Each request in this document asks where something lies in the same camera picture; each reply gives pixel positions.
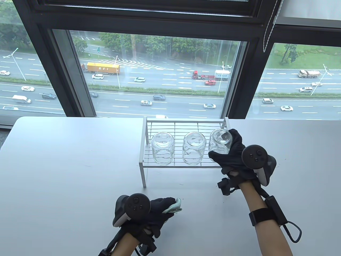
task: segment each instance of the wire rack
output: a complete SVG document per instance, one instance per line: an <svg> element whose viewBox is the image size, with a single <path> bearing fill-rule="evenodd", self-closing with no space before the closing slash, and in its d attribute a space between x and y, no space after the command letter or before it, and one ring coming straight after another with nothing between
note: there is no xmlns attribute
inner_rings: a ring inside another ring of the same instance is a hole
<svg viewBox="0 0 341 256"><path fill-rule="evenodd" d="M148 168L220 168L220 166L208 158L208 142L210 134L218 128L230 129L228 118L225 119L143 119L143 132L139 157L142 184L146 187L146 176ZM205 154L196 166L190 166L182 160L183 138L189 132L200 132L206 138ZM174 137L175 150L173 161L166 166L158 165L154 159L151 148L151 139L158 132L168 132Z"/></svg>

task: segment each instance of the glass pane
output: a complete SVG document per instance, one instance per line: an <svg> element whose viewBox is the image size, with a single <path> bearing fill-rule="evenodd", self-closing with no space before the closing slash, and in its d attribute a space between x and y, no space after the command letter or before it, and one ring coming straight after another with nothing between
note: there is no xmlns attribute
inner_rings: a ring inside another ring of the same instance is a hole
<svg viewBox="0 0 341 256"><path fill-rule="evenodd" d="M239 42L71 34L98 116L220 117Z"/></svg>
<svg viewBox="0 0 341 256"><path fill-rule="evenodd" d="M341 48L274 44L247 118L341 120Z"/></svg>
<svg viewBox="0 0 341 256"><path fill-rule="evenodd" d="M17 10L9 0L0 1L0 84L0 115L64 114Z"/></svg>

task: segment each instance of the forearm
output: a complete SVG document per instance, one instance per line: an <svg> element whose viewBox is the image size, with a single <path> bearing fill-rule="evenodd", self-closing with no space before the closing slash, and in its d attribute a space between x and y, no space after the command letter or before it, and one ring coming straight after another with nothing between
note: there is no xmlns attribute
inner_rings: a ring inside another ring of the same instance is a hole
<svg viewBox="0 0 341 256"><path fill-rule="evenodd" d="M250 181L240 184L239 187L244 194L250 212L260 208L267 208ZM289 244L276 221L263 221L258 223L255 228L263 256L292 256Z"/></svg>
<svg viewBox="0 0 341 256"><path fill-rule="evenodd" d="M135 237L129 233L126 233L116 244L111 256L131 256L139 243L140 242Z"/></svg>

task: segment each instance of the glass jar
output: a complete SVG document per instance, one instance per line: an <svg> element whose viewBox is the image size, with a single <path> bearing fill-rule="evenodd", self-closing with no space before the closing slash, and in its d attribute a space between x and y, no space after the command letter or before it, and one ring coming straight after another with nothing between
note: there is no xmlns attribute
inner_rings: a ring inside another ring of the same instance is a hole
<svg viewBox="0 0 341 256"><path fill-rule="evenodd" d="M232 145L232 135L228 130L216 129L210 135L208 151L228 154Z"/></svg>
<svg viewBox="0 0 341 256"><path fill-rule="evenodd" d="M158 165L168 165L174 159L174 138L170 133L158 132L151 139L154 161Z"/></svg>
<svg viewBox="0 0 341 256"><path fill-rule="evenodd" d="M185 135L182 146L182 159L188 165L197 165L204 157L206 138L199 132Z"/></svg>

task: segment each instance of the white table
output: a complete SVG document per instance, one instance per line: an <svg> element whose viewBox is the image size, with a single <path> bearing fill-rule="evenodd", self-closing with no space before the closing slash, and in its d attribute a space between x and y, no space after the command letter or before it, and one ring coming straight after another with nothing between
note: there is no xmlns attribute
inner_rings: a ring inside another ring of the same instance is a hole
<svg viewBox="0 0 341 256"><path fill-rule="evenodd" d="M294 255L338 255L341 122L230 125L277 159L266 190L303 230ZM20 118L0 150L0 255L98 255L118 231L116 199L137 192L182 199L153 255L260 255L246 202L221 194L219 169L152 169L142 188L141 130L139 118Z"/></svg>

